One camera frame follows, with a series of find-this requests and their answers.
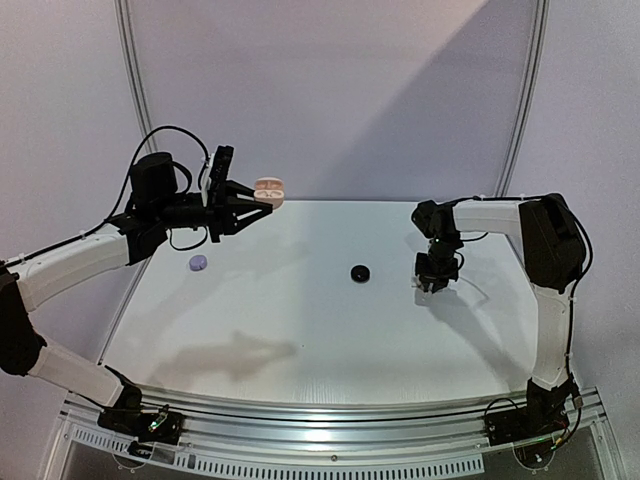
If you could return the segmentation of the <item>pink earbud charging case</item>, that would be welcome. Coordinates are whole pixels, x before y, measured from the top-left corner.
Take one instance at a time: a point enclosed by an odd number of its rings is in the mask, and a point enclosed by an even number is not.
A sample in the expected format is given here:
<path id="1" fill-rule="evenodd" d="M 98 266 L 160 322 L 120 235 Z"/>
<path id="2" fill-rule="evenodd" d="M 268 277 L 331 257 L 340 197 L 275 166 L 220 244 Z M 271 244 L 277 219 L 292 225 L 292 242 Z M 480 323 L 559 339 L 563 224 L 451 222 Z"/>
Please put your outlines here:
<path id="1" fill-rule="evenodd" d="M 285 199 L 284 182 L 277 177 L 262 177 L 254 182 L 254 199 L 280 208 Z"/>

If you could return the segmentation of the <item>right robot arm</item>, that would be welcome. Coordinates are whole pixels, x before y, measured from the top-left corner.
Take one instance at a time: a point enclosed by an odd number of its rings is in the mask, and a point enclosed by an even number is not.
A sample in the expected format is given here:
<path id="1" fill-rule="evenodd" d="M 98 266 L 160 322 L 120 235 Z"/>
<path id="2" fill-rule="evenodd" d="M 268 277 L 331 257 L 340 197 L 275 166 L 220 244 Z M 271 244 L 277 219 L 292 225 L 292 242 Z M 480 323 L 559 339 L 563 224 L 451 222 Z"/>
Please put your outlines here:
<path id="1" fill-rule="evenodd" d="M 566 401 L 576 410 L 582 397 L 570 368 L 577 286 L 589 271 L 593 248 L 586 231 L 559 193 L 538 196 L 479 196 L 444 203 L 419 203 L 411 221 L 428 240 L 426 252 L 416 256 L 417 287 L 436 293 L 459 278 L 463 262 L 464 232 L 517 237 L 521 241 L 524 270 L 537 302 L 537 352 L 526 387 L 526 403 L 510 410 L 483 414 L 491 445 L 561 436 L 550 448 L 557 450 L 576 431 L 565 412 Z"/>

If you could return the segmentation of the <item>purple earbud charging case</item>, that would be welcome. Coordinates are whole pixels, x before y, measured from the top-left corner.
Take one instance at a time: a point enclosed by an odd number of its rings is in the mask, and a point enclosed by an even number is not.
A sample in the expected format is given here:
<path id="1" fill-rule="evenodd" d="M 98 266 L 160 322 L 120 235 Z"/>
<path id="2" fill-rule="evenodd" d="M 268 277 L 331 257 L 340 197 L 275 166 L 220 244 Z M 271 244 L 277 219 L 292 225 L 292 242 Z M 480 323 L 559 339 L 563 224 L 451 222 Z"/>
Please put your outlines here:
<path id="1" fill-rule="evenodd" d="M 189 259 L 189 269 L 193 272 L 204 270 L 208 266 L 208 259 L 205 255 L 194 255 Z"/>

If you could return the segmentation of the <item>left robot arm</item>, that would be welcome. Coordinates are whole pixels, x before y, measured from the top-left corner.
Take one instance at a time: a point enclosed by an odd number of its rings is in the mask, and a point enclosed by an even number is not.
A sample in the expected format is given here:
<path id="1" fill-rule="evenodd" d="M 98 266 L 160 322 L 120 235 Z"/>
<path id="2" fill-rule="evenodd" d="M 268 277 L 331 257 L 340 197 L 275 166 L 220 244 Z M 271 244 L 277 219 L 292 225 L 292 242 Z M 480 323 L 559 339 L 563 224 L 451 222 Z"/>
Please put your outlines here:
<path id="1" fill-rule="evenodd" d="M 35 257 L 1 265 L 1 369 L 62 387 L 97 405 L 98 424 L 141 443 L 178 443 L 185 417 L 165 405 L 147 411 L 140 388 L 123 374 L 92 363 L 36 332 L 29 314 L 54 296 L 107 271 L 150 258 L 175 229 L 207 231 L 217 243 L 270 215 L 284 201 L 277 178 L 247 187 L 228 179 L 233 148 L 221 146 L 205 165 L 200 192 L 181 191 L 181 165 L 168 152 L 136 161 L 131 196 L 121 214 L 93 233 Z"/>

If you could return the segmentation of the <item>black earbud charging case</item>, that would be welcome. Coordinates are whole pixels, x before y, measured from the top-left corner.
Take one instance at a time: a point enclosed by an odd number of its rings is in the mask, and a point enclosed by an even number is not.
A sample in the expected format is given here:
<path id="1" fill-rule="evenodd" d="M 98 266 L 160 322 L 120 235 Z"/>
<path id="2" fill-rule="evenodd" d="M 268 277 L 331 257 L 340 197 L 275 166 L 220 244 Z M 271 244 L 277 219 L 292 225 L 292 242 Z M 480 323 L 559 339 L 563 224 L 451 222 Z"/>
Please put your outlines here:
<path id="1" fill-rule="evenodd" d="M 367 283 L 370 280 L 371 272 L 366 265 L 355 265 L 350 270 L 350 277 L 355 283 Z"/>

